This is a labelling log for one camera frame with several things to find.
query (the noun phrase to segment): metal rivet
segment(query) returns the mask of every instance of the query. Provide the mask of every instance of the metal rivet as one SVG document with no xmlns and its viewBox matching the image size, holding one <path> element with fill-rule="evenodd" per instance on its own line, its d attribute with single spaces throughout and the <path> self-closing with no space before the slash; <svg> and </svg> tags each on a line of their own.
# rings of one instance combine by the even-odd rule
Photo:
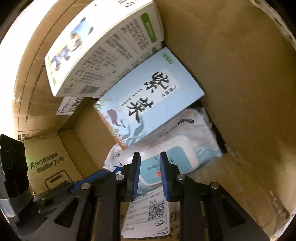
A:
<svg viewBox="0 0 296 241">
<path fill-rule="evenodd" d="M 177 178 L 178 178 L 179 180 L 184 180 L 184 179 L 185 179 L 185 175 L 184 175 L 184 174 L 178 174 L 178 175 L 177 175 Z"/>
<path fill-rule="evenodd" d="M 81 188 L 86 190 L 86 189 L 89 189 L 90 186 L 91 185 L 89 183 L 84 183 L 84 184 L 81 185 Z"/>
<path fill-rule="evenodd" d="M 211 183 L 211 187 L 214 189 L 218 189 L 220 187 L 219 183 Z"/>
<path fill-rule="evenodd" d="M 122 179 L 124 179 L 124 175 L 117 174 L 115 178 L 116 178 L 116 180 L 122 180 Z"/>
</svg>

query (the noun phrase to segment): barcode sticker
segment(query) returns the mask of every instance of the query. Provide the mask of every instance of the barcode sticker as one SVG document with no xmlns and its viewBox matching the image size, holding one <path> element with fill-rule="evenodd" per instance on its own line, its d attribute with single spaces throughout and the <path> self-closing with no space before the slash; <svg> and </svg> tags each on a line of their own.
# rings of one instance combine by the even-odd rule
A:
<svg viewBox="0 0 296 241">
<path fill-rule="evenodd" d="M 130 203 L 121 231 L 124 238 L 156 237 L 169 233 L 170 211 L 162 186 Z"/>
<path fill-rule="evenodd" d="M 84 94 L 94 94 L 97 92 L 97 90 L 100 87 L 97 86 L 90 86 L 90 85 L 86 85 L 83 87 L 83 89 L 80 91 L 80 93 L 84 93 Z"/>
<path fill-rule="evenodd" d="M 56 115 L 72 115 L 82 100 L 83 97 L 65 97 Z"/>
</svg>

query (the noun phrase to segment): panda illustration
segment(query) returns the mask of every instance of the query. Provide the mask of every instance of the panda illustration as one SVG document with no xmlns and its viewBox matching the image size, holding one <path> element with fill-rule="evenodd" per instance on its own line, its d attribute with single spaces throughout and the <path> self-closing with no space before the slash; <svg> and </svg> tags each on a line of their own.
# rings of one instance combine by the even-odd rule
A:
<svg viewBox="0 0 296 241">
<path fill-rule="evenodd" d="M 70 56 L 68 52 L 73 52 L 78 49 L 86 36 L 88 36 L 92 31 L 93 27 L 90 23 L 83 18 L 80 23 L 71 31 L 69 39 L 66 41 L 62 50 L 58 51 L 51 60 L 51 64 L 56 63 L 55 71 L 58 71 L 61 65 L 61 60 L 69 60 Z"/>
</svg>

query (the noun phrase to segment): perforated line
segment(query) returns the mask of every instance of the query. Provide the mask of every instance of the perforated line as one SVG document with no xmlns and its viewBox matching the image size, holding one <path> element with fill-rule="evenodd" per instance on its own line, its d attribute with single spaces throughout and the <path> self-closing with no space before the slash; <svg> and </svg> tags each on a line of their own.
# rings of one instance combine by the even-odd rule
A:
<svg viewBox="0 0 296 241">
<path fill-rule="evenodd" d="M 20 127 L 20 109 L 21 109 L 21 105 L 22 105 L 22 95 L 24 93 L 24 89 L 25 89 L 25 86 L 26 86 L 26 82 L 27 82 L 27 79 L 28 79 L 28 76 L 29 76 L 29 73 L 30 73 L 30 70 L 31 70 L 31 67 L 33 65 L 33 62 L 42 46 L 42 44 L 44 43 L 45 39 L 47 38 L 48 34 L 51 32 L 51 30 L 53 29 L 53 27 L 56 25 L 56 23 L 60 20 L 60 18 L 68 11 L 68 9 L 74 4 L 76 3 L 78 0 L 75 0 L 73 3 L 71 3 L 71 5 L 59 16 L 59 18 L 55 21 L 55 23 L 52 25 L 52 27 L 49 29 L 49 31 L 47 32 L 47 34 L 45 35 L 45 37 L 43 38 L 41 44 L 39 45 L 39 48 L 37 49 L 36 51 L 36 54 L 31 62 L 31 65 L 29 67 L 29 71 L 27 73 L 27 76 L 26 76 L 26 79 L 25 79 L 25 83 L 24 83 L 24 87 L 22 89 L 22 92 L 21 92 L 21 95 L 20 95 L 20 108 L 19 108 L 19 114 L 18 114 L 18 121 L 17 121 L 17 131 L 19 131 L 19 127 Z"/>
</svg>

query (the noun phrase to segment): seaweed snack box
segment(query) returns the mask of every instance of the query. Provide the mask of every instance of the seaweed snack box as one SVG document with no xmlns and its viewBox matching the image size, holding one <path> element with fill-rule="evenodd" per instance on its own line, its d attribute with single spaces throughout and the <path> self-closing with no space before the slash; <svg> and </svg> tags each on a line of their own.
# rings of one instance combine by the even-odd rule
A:
<svg viewBox="0 0 296 241">
<path fill-rule="evenodd" d="M 122 78 L 94 106 L 125 149 L 203 95 L 185 67 L 164 48 Z"/>
<path fill-rule="evenodd" d="M 151 0 L 95 0 L 62 31 L 45 57 L 54 96 L 101 97 L 162 48 Z"/>
</svg>

